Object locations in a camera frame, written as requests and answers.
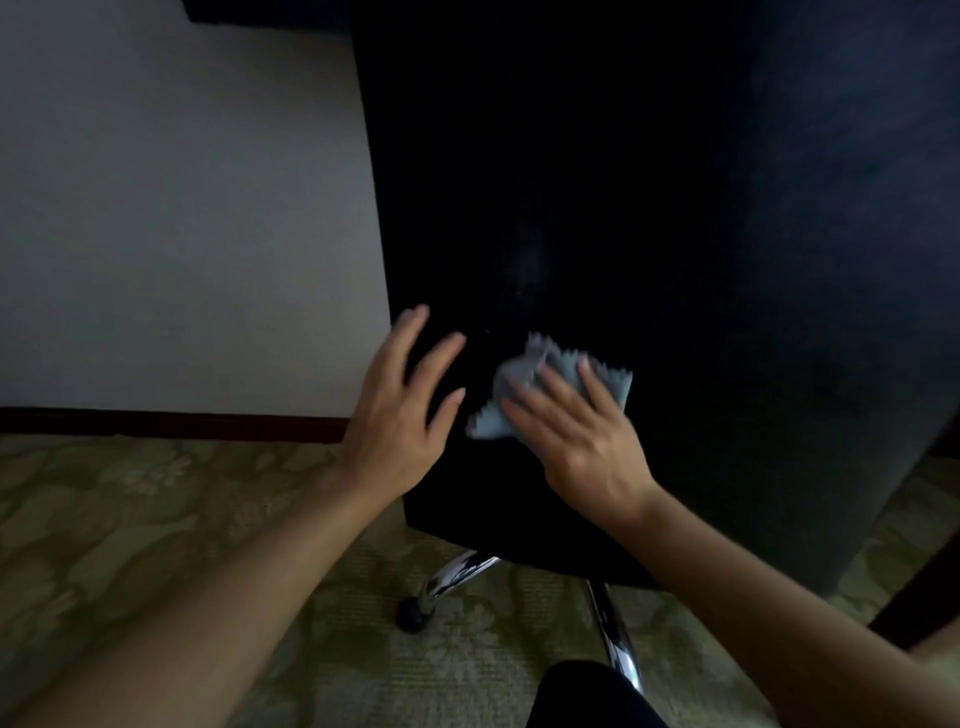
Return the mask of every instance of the gray wall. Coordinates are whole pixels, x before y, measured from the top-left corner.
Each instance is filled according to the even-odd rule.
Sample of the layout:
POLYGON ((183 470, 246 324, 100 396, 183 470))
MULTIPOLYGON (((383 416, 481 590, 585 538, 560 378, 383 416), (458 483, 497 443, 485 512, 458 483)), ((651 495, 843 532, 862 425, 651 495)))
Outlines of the gray wall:
POLYGON ((388 327, 346 40, 0 9, 0 405, 347 415, 388 327))

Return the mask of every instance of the blue cloth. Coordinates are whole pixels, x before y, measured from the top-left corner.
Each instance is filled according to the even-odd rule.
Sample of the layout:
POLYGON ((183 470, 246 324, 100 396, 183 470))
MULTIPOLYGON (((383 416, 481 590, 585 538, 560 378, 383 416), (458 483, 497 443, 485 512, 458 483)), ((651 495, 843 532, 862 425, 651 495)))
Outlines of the blue cloth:
POLYGON ((580 380, 580 375, 577 374, 577 362, 584 356, 587 357, 590 368, 610 390, 620 409, 623 409, 627 403, 627 395, 630 394, 630 385, 634 381, 633 372, 625 369, 611 369, 589 354, 576 350, 565 351, 550 337, 532 333, 527 337, 527 346, 522 355, 507 359, 496 368, 496 374, 493 375, 493 397, 479 412, 469 418, 467 436, 474 440, 516 437, 513 426, 500 409, 500 401, 505 397, 516 400, 510 381, 524 386, 535 386, 545 392, 543 382, 537 376, 537 369, 544 362, 557 370, 560 376, 589 401, 587 389, 580 380))

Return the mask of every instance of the chair base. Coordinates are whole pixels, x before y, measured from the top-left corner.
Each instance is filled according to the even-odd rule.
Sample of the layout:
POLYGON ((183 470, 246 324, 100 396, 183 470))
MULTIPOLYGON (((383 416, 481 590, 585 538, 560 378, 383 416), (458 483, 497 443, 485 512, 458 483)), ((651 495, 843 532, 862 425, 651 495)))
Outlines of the chair base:
MULTIPOLYGON (((422 632, 433 618, 437 600, 454 587, 486 571, 500 559, 496 556, 465 551, 427 579, 417 596, 403 599, 396 608, 396 626, 408 634, 422 632)), ((623 675, 637 692, 643 694, 640 671, 634 649, 610 590, 602 581, 587 582, 590 608, 600 629, 611 667, 623 675)))

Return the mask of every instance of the person's left hand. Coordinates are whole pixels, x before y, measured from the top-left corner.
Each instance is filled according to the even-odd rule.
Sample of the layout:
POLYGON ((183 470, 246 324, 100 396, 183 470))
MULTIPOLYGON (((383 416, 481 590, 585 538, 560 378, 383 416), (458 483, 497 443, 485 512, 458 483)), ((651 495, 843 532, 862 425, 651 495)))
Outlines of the person's left hand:
POLYGON ((403 383, 407 356, 430 311, 404 311, 373 358, 347 434, 341 471, 387 502, 413 488, 440 459, 466 390, 451 392, 428 425, 426 410, 447 368, 467 341, 452 333, 417 365, 403 383))

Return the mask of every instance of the green carpet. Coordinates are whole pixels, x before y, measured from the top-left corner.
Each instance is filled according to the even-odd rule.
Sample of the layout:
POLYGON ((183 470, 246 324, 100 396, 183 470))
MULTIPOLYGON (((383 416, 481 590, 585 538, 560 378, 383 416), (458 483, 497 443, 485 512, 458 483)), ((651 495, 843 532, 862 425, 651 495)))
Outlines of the green carpet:
MULTIPOLYGON (((0 438, 0 716, 216 563, 338 449, 0 438)), ((927 459, 891 499, 832 601, 868 620, 960 524, 960 462, 927 459)), ((446 597, 423 634, 397 601, 460 551, 399 505, 315 592, 230 725, 522 726, 564 658, 603 660, 581 582, 502 564, 446 597)), ((616 589, 650 701, 672 726, 775 724, 671 596, 616 589)), ((942 669, 960 676, 946 661, 942 669)))

